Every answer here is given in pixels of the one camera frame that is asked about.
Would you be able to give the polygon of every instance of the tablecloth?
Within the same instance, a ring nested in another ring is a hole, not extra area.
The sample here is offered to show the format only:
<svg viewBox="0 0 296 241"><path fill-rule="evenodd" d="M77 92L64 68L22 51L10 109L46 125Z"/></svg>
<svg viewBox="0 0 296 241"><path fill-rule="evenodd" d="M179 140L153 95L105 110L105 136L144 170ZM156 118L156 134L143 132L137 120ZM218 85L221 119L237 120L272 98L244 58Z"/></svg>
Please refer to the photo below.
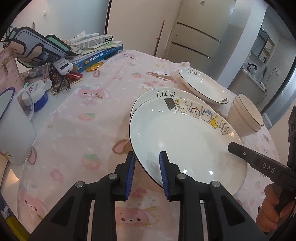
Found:
<svg viewBox="0 0 296 241"><path fill-rule="evenodd" d="M114 172L131 150L128 128L131 107L145 91L182 85L172 63L126 50L109 59L52 114L36 138L24 164L18 190L17 213L32 232L58 200L77 181L91 183ZM229 103L212 106L227 115ZM244 145L279 160L268 130L242 139ZM245 182L235 198L256 218L270 181L248 166ZM168 202L163 189L136 163L131 196L116 202L118 240L177 240L179 203Z"/></svg>

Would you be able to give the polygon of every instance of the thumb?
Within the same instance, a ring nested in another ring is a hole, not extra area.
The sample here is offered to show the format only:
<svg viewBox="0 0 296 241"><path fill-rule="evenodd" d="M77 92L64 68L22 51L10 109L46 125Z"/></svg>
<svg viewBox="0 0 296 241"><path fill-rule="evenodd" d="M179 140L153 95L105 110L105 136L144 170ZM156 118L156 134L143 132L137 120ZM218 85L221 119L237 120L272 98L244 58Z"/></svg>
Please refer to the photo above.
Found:
<svg viewBox="0 0 296 241"><path fill-rule="evenodd" d="M290 212L292 211L292 208L294 207L294 203L295 203L295 200L289 202L287 204L287 206L285 206L283 208L283 210L281 211L280 213L280 218L287 218L288 215L290 214Z"/></svg>

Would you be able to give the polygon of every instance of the silver bolt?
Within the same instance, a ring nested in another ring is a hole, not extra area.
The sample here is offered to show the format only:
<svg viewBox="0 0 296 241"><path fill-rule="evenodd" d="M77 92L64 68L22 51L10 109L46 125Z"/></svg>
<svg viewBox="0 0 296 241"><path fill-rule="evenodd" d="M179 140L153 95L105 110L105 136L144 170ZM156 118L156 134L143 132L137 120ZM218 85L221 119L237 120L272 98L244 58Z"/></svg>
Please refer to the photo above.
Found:
<svg viewBox="0 0 296 241"><path fill-rule="evenodd" d="M84 185L84 183L82 181L78 181L75 183L75 187L77 188L81 188Z"/></svg>
<svg viewBox="0 0 296 241"><path fill-rule="evenodd" d="M185 175L184 173L179 173L179 174L177 175L177 177L178 177L179 179L185 179L185 178L186 178L186 175Z"/></svg>
<svg viewBox="0 0 296 241"><path fill-rule="evenodd" d="M215 188L218 188L218 187L220 187L220 182L212 181L212 186L215 187Z"/></svg>
<svg viewBox="0 0 296 241"><path fill-rule="evenodd" d="M109 176L108 176L110 179L115 179L115 178L117 178L117 174L116 173L111 173L111 174L109 174Z"/></svg>

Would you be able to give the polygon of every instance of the black faucet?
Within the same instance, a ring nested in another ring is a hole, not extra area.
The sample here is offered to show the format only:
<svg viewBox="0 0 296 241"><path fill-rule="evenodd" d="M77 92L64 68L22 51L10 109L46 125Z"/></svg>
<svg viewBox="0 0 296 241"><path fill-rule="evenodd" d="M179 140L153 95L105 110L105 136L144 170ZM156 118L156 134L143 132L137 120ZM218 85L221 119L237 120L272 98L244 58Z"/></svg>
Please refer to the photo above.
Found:
<svg viewBox="0 0 296 241"><path fill-rule="evenodd" d="M256 64L248 64L247 70L251 71L251 66L255 66L254 69L257 70L257 65Z"/></svg>

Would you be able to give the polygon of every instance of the blue book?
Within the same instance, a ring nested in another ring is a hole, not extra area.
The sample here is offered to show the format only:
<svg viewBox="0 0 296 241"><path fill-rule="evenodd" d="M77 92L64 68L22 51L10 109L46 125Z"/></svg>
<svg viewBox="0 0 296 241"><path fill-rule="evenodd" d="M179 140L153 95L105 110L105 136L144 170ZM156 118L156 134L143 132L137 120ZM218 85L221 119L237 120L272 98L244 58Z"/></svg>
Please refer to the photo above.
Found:
<svg viewBox="0 0 296 241"><path fill-rule="evenodd" d="M96 53L93 56L90 56L84 60L81 60L77 64L73 64L73 69L74 69L74 71L81 73L84 70L86 70L88 67L92 66L93 64L101 61L102 59L104 59L104 58L108 57L109 55L117 52L118 50L122 50L122 49L123 49L123 46L105 49L99 53Z"/></svg>

